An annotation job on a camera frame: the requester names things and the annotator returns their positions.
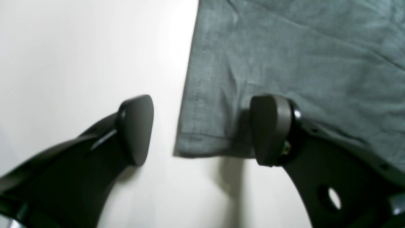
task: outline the black plastic part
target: black plastic part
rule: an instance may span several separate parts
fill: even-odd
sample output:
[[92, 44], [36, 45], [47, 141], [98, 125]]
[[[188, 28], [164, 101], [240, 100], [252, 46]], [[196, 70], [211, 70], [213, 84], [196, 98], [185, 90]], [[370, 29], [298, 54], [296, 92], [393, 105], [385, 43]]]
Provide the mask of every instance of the black plastic part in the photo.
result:
[[27, 228], [96, 227], [118, 175], [145, 162], [152, 122], [149, 96], [124, 102], [118, 114], [2, 177], [0, 213]]
[[[314, 228], [405, 226], [405, 175], [401, 171], [375, 155], [360, 139], [303, 118], [292, 101], [289, 101], [292, 124], [285, 138], [291, 150], [283, 154], [281, 141], [275, 141], [273, 136], [279, 131], [274, 127], [277, 123], [273, 123], [279, 121], [275, 115], [278, 103], [274, 100], [273, 95], [252, 99], [250, 118], [254, 147], [260, 155], [257, 160], [262, 165], [283, 166], [294, 182]], [[273, 159], [263, 162], [263, 157]], [[333, 205], [329, 189], [337, 192], [341, 208]]]
[[127, 100], [119, 108], [116, 122], [118, 137], [123, 149], [131, 155], [132, 164], [135, 166], [145, 163], [152, 124], [153, 102], [150, 96]]
[[278, 165], [292, 122], [290, 103], [281, 96], [257, 96], [250, 102], [250, 113], [257, 162]]

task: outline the screw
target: screw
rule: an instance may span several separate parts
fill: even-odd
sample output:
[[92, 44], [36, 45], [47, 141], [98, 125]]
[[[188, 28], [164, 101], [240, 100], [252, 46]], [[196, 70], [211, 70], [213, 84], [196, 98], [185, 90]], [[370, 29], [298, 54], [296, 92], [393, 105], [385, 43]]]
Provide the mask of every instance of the screw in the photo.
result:
[[283, 147], [283, 155], [288, 155], [291, 151], [291, 144], [289, 141], [284, 142], [284, 147]]

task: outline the gray fabric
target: gray fabric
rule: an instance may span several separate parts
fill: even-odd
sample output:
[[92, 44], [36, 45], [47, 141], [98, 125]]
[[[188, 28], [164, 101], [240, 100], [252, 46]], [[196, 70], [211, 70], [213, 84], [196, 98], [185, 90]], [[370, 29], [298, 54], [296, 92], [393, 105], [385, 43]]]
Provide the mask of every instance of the gray fabric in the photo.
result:
[[404, 9], [402, 0], [200, 0], [179, 154], [252, 157], [247, 108], [266, 92], [405, 170]]

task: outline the white surface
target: white surface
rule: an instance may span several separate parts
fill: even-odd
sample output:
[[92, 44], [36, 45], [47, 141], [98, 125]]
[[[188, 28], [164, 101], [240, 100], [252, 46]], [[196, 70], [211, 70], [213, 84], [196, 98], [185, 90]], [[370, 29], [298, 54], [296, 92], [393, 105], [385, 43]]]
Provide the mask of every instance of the white surface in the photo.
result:
[[150, 94], [148, 159], [115, 186], [100, 228], [310, 227], [282, 169], [173, 157], [197, 5], [0, 0], [0, 174]]

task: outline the black plastic bracket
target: black plastic bracket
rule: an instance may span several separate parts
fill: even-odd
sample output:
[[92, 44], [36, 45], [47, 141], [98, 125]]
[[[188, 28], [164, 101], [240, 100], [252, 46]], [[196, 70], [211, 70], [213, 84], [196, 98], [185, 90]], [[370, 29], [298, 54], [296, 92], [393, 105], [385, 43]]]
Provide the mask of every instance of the black plastic bracket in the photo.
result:
[[0, 178], [0, 214], [28, 228], [95, 228], [118, 175], [144, 164], [152, 124], [150, 96], [125, 101], [78, 138]]
[[405, 175], [366, 142], [277, 95], [253, 97], [250, 121], [258, 163], [285, 169], [314, 228], [405, 226]]

